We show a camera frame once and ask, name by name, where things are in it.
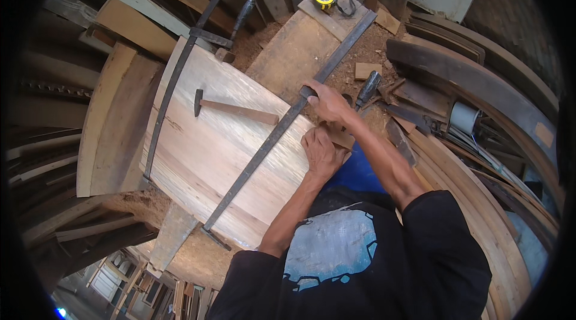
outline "wood scrap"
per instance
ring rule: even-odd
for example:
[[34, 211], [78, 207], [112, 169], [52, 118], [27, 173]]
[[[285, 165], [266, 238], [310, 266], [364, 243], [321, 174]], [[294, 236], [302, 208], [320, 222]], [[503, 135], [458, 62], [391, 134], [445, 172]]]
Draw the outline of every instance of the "wood scrap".
[[375, 22], [386, 30], [390, 31], [393, 35], [396, 35], [398, 28], [400, 27], [400, 22], [382, 8], [379, 8], [376, 14], [377, 16]]
[[382, 74], [382, 64], [356, 63], [354, 72], [355, 79], [366, 80], [370, 77], [370, 74], [373, 71], [378, 72], [378, 74]]

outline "wooden workbench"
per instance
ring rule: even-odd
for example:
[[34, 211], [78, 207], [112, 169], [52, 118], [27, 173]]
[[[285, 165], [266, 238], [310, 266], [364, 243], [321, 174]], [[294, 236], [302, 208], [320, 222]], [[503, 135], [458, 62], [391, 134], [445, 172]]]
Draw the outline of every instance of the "wooden workbench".
[[[351, 18], [342, 15], [336, 7], [327, 11], [346, 35], [368, 11], [354, 1], [356, 13]], [[338, 4], [344, 11], [350, 11], [349, 0], [338, 0]], [[302, 81], [311, 79], [320, 70], [340, 42], [319, 20], [298, 10], [266, 45], [246, 75], [293, 105], [300, 96]]]

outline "hammer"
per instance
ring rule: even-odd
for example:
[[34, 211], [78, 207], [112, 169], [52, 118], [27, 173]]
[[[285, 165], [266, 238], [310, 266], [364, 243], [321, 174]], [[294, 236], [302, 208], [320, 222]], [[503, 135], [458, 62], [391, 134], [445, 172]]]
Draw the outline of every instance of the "hammer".
[[228, 114], [234, 114], [255, 121], [263, 122], [269, 125], [277, 125], [280, 117], [276, 114], [270, 114], [266, 112], [261, 112], [259, 110], [242, 108], [241, 106], [234, 106], [229, 104], [224, 104], [216, 101], [204, 100], [204, 90], [196, 89], [196, 98], [194, 99], [194, 116], [198, 117], [200, 114], [200, 108], [205, 106], [206, 108], [212, 108], [220, 110]]

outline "sawdust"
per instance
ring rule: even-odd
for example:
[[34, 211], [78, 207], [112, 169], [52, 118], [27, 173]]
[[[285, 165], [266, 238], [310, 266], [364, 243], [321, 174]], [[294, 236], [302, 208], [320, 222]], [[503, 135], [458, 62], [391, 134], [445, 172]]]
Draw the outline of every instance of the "sawdust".
[[252, 36], [247, 32], [239, 32], [232, 47], [232, 52], [236, 55], [232, 66], [241, 72], [246, 72], [262, 51], [260, 44], [265, 45], [272, 40], [278, 30], [280, 30], [289, 19], [290, 16], [285, 16], [277, 22], [271, 22], [266, 28]]
[[[105, 201], [103, 207], [134, 214], [137, 221], [145, 222], [159, 229], [162, 226], [171, 199], [164, 193], [149, 187], [144, 191], [127, 192], [113, 196]], [[150, 257], [155, 240], [137, 246], [144, 256]], [[232, 251], [227, 252], [202, 234], [196, 227], [186, 239], [168, 271], [185, 281], [220, 289], [230, 266], [232, 256], [241, 249], [234, 244]]]

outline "wood grain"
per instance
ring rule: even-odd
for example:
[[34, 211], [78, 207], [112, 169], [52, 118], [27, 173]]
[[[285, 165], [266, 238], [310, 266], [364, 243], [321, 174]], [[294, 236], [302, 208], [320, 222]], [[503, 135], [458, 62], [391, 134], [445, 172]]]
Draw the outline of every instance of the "wood grain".
[[[157, 108], [184, 43], [181, 38], [156, 93], [141, 169], [146, 164]], [[284, 115], [289, 105], [204, 49], [192, 49], [166, 113], [151, 177], [173, 201], [205, 222], [273, 127], [222, 112], [200, 111], [194, 117], [198, 88], [206, 98], [278, 116]], [[302, 116], [292, 123], [216, 221], [214, 230], [246, 249], [260, 244], [308, 170], [300, 139], [311, 127]]]

